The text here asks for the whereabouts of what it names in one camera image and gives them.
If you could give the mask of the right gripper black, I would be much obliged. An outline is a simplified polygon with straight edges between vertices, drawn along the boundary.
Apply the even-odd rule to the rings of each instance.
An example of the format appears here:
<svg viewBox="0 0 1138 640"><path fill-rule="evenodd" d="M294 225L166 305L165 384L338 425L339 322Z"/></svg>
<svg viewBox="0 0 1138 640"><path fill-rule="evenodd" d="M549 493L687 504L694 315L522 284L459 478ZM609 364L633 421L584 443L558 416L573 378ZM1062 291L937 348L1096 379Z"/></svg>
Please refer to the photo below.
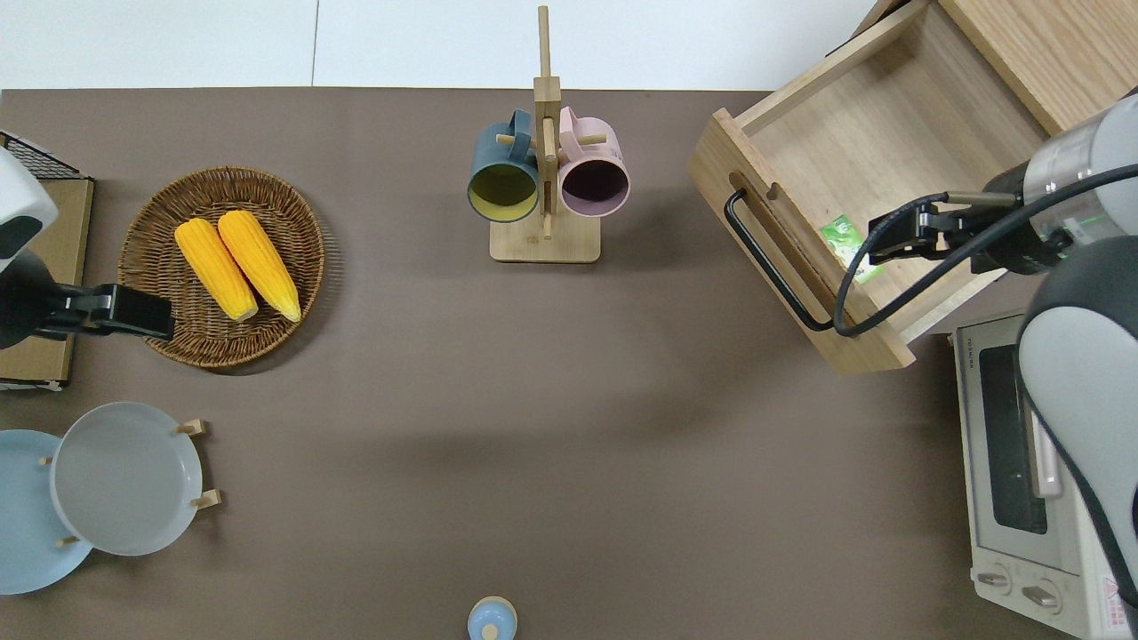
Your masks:
<svg viewBox="0 0 1138 640"><path fill-rule="evenodd" d="M979 233L999 223L1022 207L1017 197L995 197L955 208L943 214L939 200L920 199L914 212L897 212L871 219L867 230L867 255L871 266L882 266L889 260L907 259L910 252L926 255L935 247L935 235L945 233L951 251L958 251ZM1067 236L1058 244L1045 243L1029 222L1004 232L970 259L970 272L980 274L996 270L1032 276L1057 266L1070 246Z"/></svg>

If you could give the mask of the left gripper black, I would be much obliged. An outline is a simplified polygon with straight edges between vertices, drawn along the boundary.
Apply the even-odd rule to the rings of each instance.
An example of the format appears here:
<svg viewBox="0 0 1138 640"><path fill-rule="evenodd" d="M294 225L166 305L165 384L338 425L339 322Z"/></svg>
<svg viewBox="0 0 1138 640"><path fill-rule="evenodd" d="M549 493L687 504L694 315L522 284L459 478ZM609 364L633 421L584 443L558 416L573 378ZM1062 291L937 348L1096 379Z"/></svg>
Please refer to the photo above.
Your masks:
<svg viewBox="0 0 1138 640"><path fill-rule="evenodd" d="M58 286L36 293L38 339L67 340L72 335L126 335L173 340L175 317L170 300L122 284L94 289Z"/></svg>

